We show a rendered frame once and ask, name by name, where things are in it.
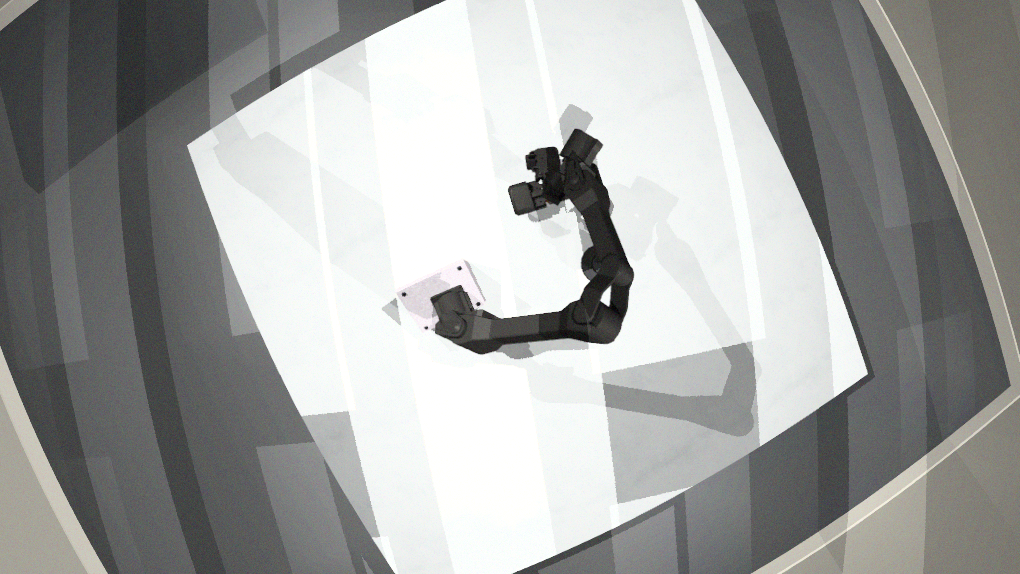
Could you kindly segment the grey round pedestal with d-shaped shaft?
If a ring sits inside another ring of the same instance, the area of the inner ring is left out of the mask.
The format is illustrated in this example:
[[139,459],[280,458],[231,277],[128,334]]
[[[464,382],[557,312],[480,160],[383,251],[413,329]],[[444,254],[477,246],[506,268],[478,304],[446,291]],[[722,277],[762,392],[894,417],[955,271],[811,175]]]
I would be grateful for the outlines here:
[[588,280],[591,280],[600,269],[600,261],[594,246],[588,248],[581,257],[581,270]]

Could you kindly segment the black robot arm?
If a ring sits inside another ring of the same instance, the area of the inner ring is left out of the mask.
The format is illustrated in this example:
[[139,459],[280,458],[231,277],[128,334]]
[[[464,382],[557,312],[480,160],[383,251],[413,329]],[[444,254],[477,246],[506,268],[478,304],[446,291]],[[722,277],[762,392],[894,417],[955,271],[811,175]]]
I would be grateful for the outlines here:
[[[536,182],[548,172],[542,196],[555,205],[568,197],[585,220],[601,266],[579,300],[557,312],[500,319],[483,309],[474,310],[468,293],[453,286],[430,298],[439,318],[436,334],[480,355],[508,344],[567,338],[610,344],[618,337],[635,274],[609,214],[608,190],[589,168],[603,146],[599,139],[575,129],[560,153],[552,146],[525,156]],[[609,286],[607,306],[601,299]]]

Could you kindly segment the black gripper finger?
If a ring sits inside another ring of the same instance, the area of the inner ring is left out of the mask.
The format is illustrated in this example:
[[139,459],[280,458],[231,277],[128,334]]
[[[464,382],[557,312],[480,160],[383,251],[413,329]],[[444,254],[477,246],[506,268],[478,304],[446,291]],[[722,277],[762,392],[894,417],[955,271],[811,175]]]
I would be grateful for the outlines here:
[[[532,182],[527,182],[527,185],[528,185],[528,188],[529,188],[529,190],[530,190],[530,189],[533,189],[533,188],[536,188],[536,187],[538,187],[538,186],[537,186],[538,184],[539,184],[539,182],[536,182],[536,181],[532,181]],[[537,211],[537,210],[541,210],[541,209],[544,209],[544,208],[547,208],[547,204],[546,204],[546,202],[545,202],[545,204],[544,204],[544,205],[541,205],[541,206],[538,206],[538,207],[536,207],[536,211]]]

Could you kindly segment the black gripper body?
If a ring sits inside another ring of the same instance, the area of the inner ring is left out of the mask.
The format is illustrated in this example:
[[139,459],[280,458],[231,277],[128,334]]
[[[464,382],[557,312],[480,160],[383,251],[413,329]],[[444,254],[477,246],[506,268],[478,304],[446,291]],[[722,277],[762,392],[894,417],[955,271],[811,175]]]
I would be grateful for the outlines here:
[[[598,176],[599,181],[602,182],[598,166],[595,165],[594,163],[592,163],[589,168]],[[509,186],[508,193],[509,193],[509,196],[510,196],[510,200],[511,200],[511,203],[512,203],[515,215],[521,216],[521,215],[525,215],[525,214],[534,212],[536,211],[536,207],[545,204],[545,200],[547,200],[547,199],[545,199],[542,196],[542,193],[545,190],[544,181],[545,181],[545,177],[547,176],[547,174],[548,174],[548,172],[542,174],[542,176],[543,176],[541,178],[542,184],[538,184],[537,185],[538,187],[536,187],[533,189],[530,189],[530,190],[529,190],[528,185],[527,185],[526,181],[525,182],[518,182],[518,184]],[[541,188],[542,188],[542,190],[541,190]]]

